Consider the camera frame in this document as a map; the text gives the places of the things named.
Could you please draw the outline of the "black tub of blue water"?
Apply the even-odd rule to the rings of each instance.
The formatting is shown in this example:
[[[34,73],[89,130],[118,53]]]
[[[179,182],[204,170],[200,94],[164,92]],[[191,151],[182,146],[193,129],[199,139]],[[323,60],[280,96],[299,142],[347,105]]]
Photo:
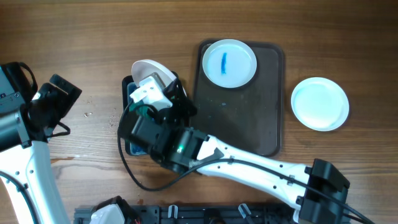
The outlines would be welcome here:
[[[175,72],[172,72],[172,82],[178,78],[178,75]],[[132,77],[125,77],[122,81],[122,91],[123,91],[123,108],[129,110],[129,107],[131,106],[133,102],[133,100],[130,98],[130,94],[136,90],[138,87],[137,85],[133,82]],[[129,149],[129,141],[125,140],[125,150],[126,153],[128,154],[128,149]]]

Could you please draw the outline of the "white plate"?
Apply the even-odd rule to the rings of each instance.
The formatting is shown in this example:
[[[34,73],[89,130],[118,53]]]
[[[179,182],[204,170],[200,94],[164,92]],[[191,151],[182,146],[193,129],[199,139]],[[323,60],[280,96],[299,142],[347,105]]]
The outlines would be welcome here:
[[[222,88],[239,88],[254,77],[257,58],[244,42],[223,39],[211,44],[201,60],[205,76]]]
[[[293,114],[306,127],[332,131],[342,126],[349,116],[349,100],[335,82],[322,77],[301,81],[290,99]]]
[[[172,82],[172,71],[155,60],[144,59],[134,62],[131,67],[131,75],[137,87],[139,87],[140,81],[147,77],[154,77],[162,91],[165,90],[164,87],[167,84]]]

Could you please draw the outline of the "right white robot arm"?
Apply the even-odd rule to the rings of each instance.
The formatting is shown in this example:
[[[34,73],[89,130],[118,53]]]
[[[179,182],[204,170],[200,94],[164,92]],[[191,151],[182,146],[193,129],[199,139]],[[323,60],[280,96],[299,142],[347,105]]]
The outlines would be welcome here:
[[[165,82],[149,75],[138,81],[130,97],[134,126],[126,139],[160,166],[181,177],[198,172],[263,191],[293,208],[296,223],[341,223],[348,213],[349,182],[333,164],[275,161],[187,127],[197,108],[178,78]]]

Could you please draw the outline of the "green scrubbing sponge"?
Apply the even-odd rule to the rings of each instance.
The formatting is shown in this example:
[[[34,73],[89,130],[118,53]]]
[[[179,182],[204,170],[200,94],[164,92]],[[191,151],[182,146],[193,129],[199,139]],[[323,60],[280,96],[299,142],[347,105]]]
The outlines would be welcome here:
[[[129,112],[134,112],[136,115],[141,115],[150,120],[155,119],[155,111],[151,105],[145,104],[143,101],[132,103],[129,107]]]

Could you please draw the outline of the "dark brown serving tray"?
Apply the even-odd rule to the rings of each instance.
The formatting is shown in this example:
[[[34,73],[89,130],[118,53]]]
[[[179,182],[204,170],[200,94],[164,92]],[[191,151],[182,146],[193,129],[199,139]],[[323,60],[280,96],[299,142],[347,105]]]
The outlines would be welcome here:
[[[238,149],[264,157],[282,149],[285,55],[270,42],[247,42],[257,58],[254,77],[238,88],[222,88],[206,77],[201,60],[215,39],[198,47],[190,124]]]

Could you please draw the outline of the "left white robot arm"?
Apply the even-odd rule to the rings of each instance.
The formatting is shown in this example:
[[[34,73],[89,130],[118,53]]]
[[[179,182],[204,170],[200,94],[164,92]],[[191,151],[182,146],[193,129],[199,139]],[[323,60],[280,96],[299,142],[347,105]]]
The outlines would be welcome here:
[[[57,74],[40,89],[25,79],[6,75],[17,88],[1,98],[1,180],[19,223],[69,223],[48,143],[70,134],[61,120],[81,90]]]

